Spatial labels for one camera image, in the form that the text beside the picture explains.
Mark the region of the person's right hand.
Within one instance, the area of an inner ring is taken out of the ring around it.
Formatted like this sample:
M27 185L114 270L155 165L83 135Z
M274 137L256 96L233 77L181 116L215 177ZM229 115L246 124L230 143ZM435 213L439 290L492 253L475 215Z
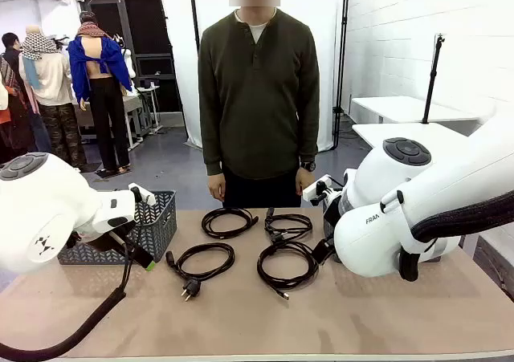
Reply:
M226 179L223 173L208 176L208 190L215 200L224 202Z

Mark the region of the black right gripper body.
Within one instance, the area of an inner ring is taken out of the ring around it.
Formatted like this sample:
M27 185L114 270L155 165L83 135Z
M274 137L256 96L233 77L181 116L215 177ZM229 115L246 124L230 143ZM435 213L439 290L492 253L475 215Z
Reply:
M327 201L323 205L324 217L324 237L327 239L333 238L334 230L341 219L343 210L341 207L341 195Z

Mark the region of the person's left hand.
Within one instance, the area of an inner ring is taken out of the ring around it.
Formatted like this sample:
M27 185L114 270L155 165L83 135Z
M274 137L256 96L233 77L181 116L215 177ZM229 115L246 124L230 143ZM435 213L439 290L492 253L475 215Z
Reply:
M296 194L301 196L303 191L315 181L314 172L299 168L296 173Z

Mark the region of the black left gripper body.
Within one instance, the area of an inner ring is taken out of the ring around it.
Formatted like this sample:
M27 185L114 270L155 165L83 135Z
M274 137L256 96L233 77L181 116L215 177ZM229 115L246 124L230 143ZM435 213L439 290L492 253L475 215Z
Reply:
M141 247L129 237L135 226L135 222L125 223L102 234L97 239L87 242L87 244L100 252L114 250L118 254L125 255L127 250L128 254L135 258L141 252Z

